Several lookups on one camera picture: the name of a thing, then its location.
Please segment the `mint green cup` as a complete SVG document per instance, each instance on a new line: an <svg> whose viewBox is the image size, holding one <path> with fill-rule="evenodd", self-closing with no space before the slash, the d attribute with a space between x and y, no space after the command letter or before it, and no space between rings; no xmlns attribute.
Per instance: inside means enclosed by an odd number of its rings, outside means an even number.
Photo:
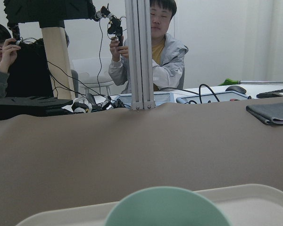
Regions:
<svg viewBox="0 0 283 226"><path fill-rule="evenodd" d="M208 198L178 187L158 186L123 198L106 217L107 226L230 226Z"/></svg>

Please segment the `cream rabbit tray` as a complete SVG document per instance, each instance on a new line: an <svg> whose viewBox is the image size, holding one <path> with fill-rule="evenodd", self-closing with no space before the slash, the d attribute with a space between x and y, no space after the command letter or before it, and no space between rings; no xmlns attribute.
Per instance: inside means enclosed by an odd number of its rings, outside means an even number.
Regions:
<svg viewBox="0 0 283 226"><path fill-rule="evenodd" d="M245 184L199 190L211 200L234 226L283 226L283 191ZM53 210L32 215L20 226L102 226L117 202Z"/></svg>

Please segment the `white chair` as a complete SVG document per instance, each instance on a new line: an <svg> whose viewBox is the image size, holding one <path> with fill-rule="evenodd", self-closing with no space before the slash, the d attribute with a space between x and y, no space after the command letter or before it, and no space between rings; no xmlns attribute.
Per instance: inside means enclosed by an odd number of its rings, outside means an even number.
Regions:
<svg viewBox="0 0 283 226"><path fill-rule="evenodd" d="M110 86L114 84L108 74L110 63L109 57L72 60L73 68L78 73L80 87L84 88L86 94L93 88L106 88L110 96Z"/></svg>

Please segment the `person in grey jacket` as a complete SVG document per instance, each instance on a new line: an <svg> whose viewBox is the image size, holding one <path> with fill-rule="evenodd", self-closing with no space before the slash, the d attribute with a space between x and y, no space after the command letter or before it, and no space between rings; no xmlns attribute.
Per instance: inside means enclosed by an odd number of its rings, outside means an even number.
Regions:
<svg viewBox="0 0 283 226"><path fill-rule="evenodd" d="M184 72L184 57L188 48L179 40L167 33L170 21L176 14L177 6L174 0L150 1L150 25L152 45L153 90L162 88L177 88ZM131 78L129 71L129 48L119 46L114 38L110 42L112 54L108 73L113 82L119 86L126 84L123 94L131 93Z"/></svg>

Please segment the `handheld teleoperation controller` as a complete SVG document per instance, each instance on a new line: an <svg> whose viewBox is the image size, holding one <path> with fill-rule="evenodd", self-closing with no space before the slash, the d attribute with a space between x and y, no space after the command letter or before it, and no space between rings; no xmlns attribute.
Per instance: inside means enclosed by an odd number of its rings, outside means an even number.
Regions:
<svg viewBox="0 0 283 226"><path fill-rule="evenodd" d="M121 26L121 19L112 14L108 7L105 6L102 6L101 9L95 13L93 20L98 22L102 18L109 19L110 27L107 29L107 33L115 35L119 41L118 46L121 47L123 45L123 28Z"/></svg>

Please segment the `black computer mouse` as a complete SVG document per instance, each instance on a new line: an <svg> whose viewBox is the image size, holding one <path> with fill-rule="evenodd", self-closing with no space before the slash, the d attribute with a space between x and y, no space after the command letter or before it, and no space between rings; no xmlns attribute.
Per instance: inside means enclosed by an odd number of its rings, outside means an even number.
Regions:
<svg viewBox="0 0 283 226"><path fill-rule="evenodd" d="M227 87L225 91L235 91L241 94L246 94L247 92L245 88L238 86L238 85L231 85Z"/></svg>

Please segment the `person in black jacket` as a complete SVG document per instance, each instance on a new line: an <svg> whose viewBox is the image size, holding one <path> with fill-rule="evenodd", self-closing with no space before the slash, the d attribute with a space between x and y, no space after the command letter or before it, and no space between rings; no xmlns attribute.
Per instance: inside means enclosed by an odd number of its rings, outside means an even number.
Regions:
<svg viewBox="0 0 283 226"><path fill-rule="evenodd" d="M43 40L16 44L0 24L0 98L31 96L53 96Z"/></svg>

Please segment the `black keyboard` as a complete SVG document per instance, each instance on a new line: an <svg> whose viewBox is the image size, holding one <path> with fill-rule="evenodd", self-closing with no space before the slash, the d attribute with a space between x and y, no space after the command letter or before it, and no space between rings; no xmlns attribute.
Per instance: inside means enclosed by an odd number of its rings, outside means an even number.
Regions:
<svg viewBox="0 0 283 226"><path fill-rule="evenodd" d="M257 98L283 97L283 89L259 93L256 95L256 97Z"/></svg>

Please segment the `folded grey cloth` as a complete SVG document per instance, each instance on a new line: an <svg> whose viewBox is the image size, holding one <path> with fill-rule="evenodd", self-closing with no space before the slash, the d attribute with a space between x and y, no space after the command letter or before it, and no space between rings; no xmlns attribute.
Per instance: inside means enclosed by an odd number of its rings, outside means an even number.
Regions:
<svg viewBox="0 0 283 226"><path fill-rule="evenodd" d="M283 103L248 105L246 111L264 124L283 125Z"/></svg>

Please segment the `black stepped holder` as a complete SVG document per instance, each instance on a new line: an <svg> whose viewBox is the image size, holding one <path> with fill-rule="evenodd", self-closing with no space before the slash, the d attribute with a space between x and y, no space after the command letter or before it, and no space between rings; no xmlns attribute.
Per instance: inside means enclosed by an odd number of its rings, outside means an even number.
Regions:
<svg viewBox="0 0 283 226"><path fill-rule="evenodd" d="M55 97L4 97L0 98L0 120L22 114L40 117L69 114L63 107L72 104L73 100Z"/></svg>

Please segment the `aluminium frame post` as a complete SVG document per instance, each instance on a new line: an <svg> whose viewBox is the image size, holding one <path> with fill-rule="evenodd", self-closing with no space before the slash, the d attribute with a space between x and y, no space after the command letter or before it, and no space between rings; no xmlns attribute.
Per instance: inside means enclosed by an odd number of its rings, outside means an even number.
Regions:
<svg viewBox="0 0 283 226"><path fill-rule="evenodd" d="M133 110L155 108L152 71L150 2L126 0L127 45Z"/></svg>

